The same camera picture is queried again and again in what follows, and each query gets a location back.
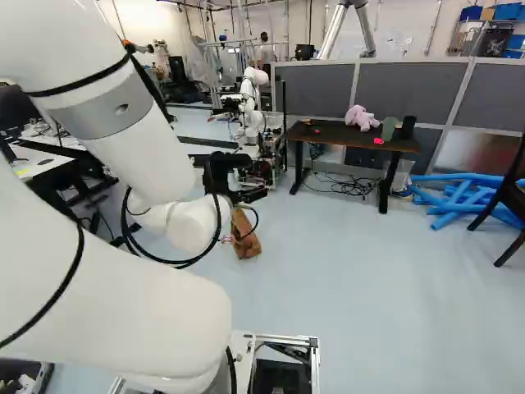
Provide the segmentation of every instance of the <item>black desk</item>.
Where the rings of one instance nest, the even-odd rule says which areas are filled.
[[[343,121],[313,121],[311,126],[297,121],[287,132],[288,141],[295,142],[295,183],[290,194],[295,195],[304,179],[308,176],[309,168],[303,168],[303,142],[318,144],[344,145],[353,148],[387,150],[392,152],[390,166],[386,178],[379,182],[379,212],[388,211],[388,194],[394,180],[399,159],[403,153],[419,153],[419,144],[416,140],[392,140],[384,144],[374,144],[375,138],[381,138],[382,125],[362,133],[358,126],[347,126]]]

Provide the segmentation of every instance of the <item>cubicle partition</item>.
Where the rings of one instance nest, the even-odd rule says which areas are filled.
[[[513,137],[525,126],[524,65],[523,60],[475,57],[278,62],[272,63],[272,104],[275,111],[282,111],[284,80],[286,111],[292,116],[342,119],[354,104],[379,120],[413,115],[418,118],[414,135],[422,147],[419,155],[411,157],[416,161],[413,172],[429,173],[436,161],[447,167],[440,151],[450,132],[467,132],[472,139],[478,133],[503,135],[518,142]],[[469,144],[468,138],[463,144]],[[456,155],[471,150],[454,148]],[[472,154],[479,160],[477,153]],[[388,155],[381,152],[343,149],[339,164],[383,168],[386,160]],[[475,170],[475,163],[467,161],[474,168],[460,169]]]

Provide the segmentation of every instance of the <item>white table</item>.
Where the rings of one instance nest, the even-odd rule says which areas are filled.
[[[40,144],[47,144],[47,145],[53,145],[53,146],[60,146],[60,142],[58,140],[58,137],[50,136],[54,131],[48,130],[43,135],[40,135],[34,130],[34,125],[25,125],[24,131],[22,131],[22,135],[19,137],[19,140],[25,140],[30,142],[38,142]],[[64,148],[69,149],[77,149],[77,150],[87,150],[74,136],[68,135],[67,137],[62,137],[62,146]]]
[[[28,160],[17,160],[13,166],[13,172],[22,180],[30,179],[34,176],[43,174],[63,164],[72,162],[74,158],[60,156],[58,154],[42,152],[40,150],[29,149],[16,144],[9,144],[12,151],[18,158],[27,158]]]

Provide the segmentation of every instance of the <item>desk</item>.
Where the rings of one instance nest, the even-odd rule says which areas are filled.
[[[9,144],[9,146],[18,158],[27,159],[16,161],[13,172],[41,199],[73,221],[77,221],[78,218],[70,207],[83,200],[94,198],[95,195],[118,182],[116,178],[102,176],[97,178],[102,181],[88,187],[82,179],[82,173],[96,176],[96,172],[83,172],[83,163],[80,159],[16,144]],[[74,186],[78,194],[65,201],[59,195],[58,190],[64,190],[70,186]],[[92,221],[92,224],[96,230],[97,223]]]
[[[9,144],[9,146],[19,159],[26,159],[15,161],[15,166],[13,166],[13,171],[23,181],[29,181],[35,176],[74,161],[73,158],[41,152],[15,144]]]
[[[34,142],[37,144],[46,144],[51,146],[60,146],[60,141],[57,137],[47,135],[45,133],[39,134],[34,130],[34,125],[25,125],[24,131],[22,131],[21,136],[18,140]],[[74,136],[68,135],[67,137],[62,137],[62,147],[75,150],[87,150]]]
[[[358,126],[347,126],[343,121],[313,121],[311,126],[297,121],[287,132],[288,141],[295,142],[295,183],[290,194],[299,190],[309,168],[303,168],[303,142],[318,144],[344,145],[353,148],[387,150],[392,152],[390,166],[385,179],[379,182],[379,212],[388,211],[388,194],[394,180],[399,159],[403,153],[418,153],[419,144],[416,140],[392,140],[384,144],[374,144],[374,138],[381,137],[382,125],[369,132],[362,133]]]

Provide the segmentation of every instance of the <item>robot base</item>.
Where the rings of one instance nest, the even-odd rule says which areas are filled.
[[[293,363],[256,356],[262,346],[295,360]],[[252,334],[234,331],[230,340],[235,359],[237,394],[286,393],[319,394],[319,340],[316,337]],[[116,378],[108,394],[150,394],[150,387]],[[212,386],[205,393],[231,394],[230,371],[226,359]]]

